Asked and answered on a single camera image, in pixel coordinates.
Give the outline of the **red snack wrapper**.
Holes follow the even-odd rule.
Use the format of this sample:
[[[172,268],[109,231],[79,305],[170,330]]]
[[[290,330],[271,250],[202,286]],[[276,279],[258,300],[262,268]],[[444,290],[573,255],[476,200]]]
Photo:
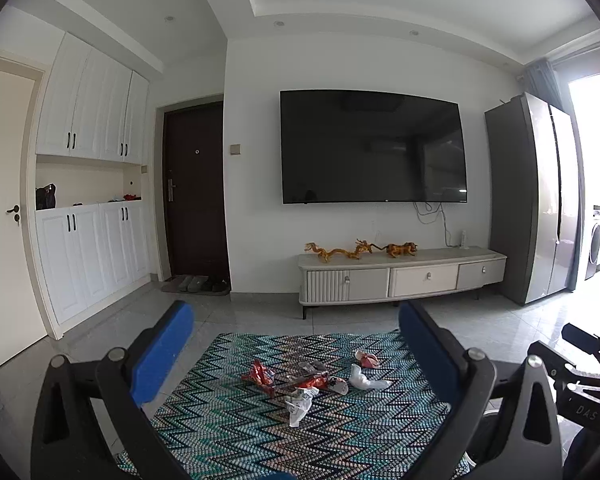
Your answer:
[[[242,380],[252,382],[257,388],[272,396],[275,392],[275,373],[262,364],[259,360],[254,360],[247,374],[241,376]]]

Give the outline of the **clear plastic bag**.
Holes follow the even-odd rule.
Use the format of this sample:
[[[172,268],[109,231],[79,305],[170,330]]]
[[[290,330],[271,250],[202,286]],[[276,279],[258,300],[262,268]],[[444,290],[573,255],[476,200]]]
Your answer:
[[[319,391],[312,389],[297,389],[294,393],[285,396],[285,405],[289,412],[289,426],[298,428],[301,420],[306,416],[312,407],[313,399]]]

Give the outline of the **red silver chip bag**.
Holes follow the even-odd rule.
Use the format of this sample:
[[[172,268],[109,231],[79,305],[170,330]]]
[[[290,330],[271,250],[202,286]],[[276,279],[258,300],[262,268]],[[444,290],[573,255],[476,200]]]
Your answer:
[[[326,390],[328,388],[329,376],[327,372],[292,376],[291,382],[294,388]]]

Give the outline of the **white crumpled tissue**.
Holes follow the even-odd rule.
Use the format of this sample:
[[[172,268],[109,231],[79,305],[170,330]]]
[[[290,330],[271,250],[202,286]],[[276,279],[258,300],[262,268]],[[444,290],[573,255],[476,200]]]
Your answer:
[[[385,390],[392,385],[391,380],[369,379],[357,364],[351,365],[349,383],[353,388],[362,391]]]

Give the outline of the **grey doormat with slippers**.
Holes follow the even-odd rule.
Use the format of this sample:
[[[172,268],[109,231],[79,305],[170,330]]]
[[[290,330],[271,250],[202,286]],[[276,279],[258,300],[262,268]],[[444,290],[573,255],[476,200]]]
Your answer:
[[[213,278],[206,275],[178,275],[161,287],[162,292],[178,292],[201,296],[226,296],[230,285],[225,278]]]

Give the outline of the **white washing machine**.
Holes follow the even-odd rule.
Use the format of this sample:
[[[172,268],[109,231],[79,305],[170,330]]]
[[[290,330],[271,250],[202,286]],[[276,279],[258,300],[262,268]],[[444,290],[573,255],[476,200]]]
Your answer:
[[[588,262],[585,270],[587,280],[600,270],[600,205],[593,206],[592,220],[590,244],[588,244]]]

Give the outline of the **white tv console cabinet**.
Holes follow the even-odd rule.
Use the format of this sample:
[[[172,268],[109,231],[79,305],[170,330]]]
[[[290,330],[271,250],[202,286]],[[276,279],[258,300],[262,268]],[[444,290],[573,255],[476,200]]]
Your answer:
[[[384,304],[469,292],[504,280],[507,257],[480,247],[419,250],[392,258],[383,252],[357,259],[299,257],[304,310],[324,306]]]

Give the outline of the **white lower shoe cabinets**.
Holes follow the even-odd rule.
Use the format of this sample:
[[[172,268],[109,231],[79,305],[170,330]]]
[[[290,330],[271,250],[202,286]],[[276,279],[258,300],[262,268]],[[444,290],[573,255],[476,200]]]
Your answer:
[[[36,233],[44,284],[62,330],[149,282],[140,200],[40,210]]]

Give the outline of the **golden dragon figurine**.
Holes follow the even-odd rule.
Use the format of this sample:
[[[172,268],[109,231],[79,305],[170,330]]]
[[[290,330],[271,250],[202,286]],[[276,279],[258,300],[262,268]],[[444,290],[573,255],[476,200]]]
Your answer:
[[[326,249],[318,246],[314,242],[309,242],[304,246],[305,252],[311,252],[317,255],[317,258],[323,263],[329,263],[334,256],[342,256],[347,259],[359,260],[363,254],[371,254],[375,248],[374,244],[368,243],[367,240],[357,240],[353,250],[344,248]]]

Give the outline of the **zigzag patterned teal rug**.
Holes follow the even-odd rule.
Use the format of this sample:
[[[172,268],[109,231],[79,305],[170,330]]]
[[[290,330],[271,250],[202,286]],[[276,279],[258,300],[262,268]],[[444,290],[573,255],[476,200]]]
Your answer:
[[[314,364],[347,379],[357,350],[388,387],[346,393],[294,385]],[[451,408],[399,332],[220,334],[150,422],[193,479],[399,479]]]

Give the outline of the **white interior door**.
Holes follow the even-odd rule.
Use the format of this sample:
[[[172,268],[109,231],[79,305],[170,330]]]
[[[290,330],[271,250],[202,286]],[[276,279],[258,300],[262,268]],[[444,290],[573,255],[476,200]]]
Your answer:
[[[22,237],[21,162],[35,81],[0,66],[0,366],[46,335]]]

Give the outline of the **dark brown entrance door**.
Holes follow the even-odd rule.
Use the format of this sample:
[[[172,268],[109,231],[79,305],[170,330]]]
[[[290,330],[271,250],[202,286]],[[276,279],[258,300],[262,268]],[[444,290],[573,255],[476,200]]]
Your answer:
[[[163,122],[167,253],[175,275],[229,278],[223,103],[173,110]]]

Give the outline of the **grey window curtain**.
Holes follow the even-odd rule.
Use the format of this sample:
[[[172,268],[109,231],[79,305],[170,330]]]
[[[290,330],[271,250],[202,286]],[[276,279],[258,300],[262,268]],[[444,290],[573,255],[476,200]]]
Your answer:
[[[558,110],[564,109],[556,74],[553,65],[550,64],[547,58],[540,58],[524,67],[522,83],[525,92],[536,96],[558,108]]]

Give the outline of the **large black wall television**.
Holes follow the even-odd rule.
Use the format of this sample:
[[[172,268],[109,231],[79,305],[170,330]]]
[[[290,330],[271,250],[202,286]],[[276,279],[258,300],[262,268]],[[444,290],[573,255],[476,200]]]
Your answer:
[[[362,90],[279,94],[286,204],[464,203],[457,104]]]

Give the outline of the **white upper wall cabinets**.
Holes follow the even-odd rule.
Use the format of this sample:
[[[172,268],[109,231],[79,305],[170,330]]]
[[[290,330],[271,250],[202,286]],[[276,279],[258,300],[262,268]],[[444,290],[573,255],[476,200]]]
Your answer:
[[[36,153],[142,162],[149,81],[66,34],[50,70]]]

